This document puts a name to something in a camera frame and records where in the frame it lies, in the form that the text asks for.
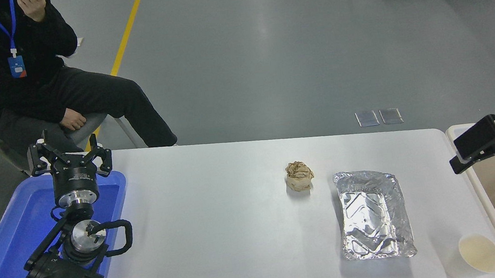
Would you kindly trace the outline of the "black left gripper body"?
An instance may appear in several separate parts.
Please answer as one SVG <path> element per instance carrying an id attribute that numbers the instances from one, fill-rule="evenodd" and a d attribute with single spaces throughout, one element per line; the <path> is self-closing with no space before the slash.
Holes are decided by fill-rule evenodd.
<path id="1" fill-rule="evenodd" d="M 81 158 L 71 159 L 69 163 L 56 161 L 51 166 L 55 197 L 62 197 L 73 191 L 81 190 L 97 193 L 97 169 L 93 162 L 82 164 Z"/>

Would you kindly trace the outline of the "person's hand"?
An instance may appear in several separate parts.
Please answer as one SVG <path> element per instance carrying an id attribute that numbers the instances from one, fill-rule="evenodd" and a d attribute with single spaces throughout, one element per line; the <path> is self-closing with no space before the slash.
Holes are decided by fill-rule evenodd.
<path id="1" fill-rule="evenodd" d="M 67 128 L 70 131 L 77 131 L 85 126 L 86 122 L 87 118 L 84 117 L 81 113 L 74 111 L 71 108 L 67 108 L 65 109 L 63 118 L 60 120 L 59 125 L 63 126 L 63 128 Z"/>
<path id="2" fill-rule="evenodd" d="M 17 0 L 25 16 L 35 22 L 42 22 L 46 15 L 46 0 Z"/>

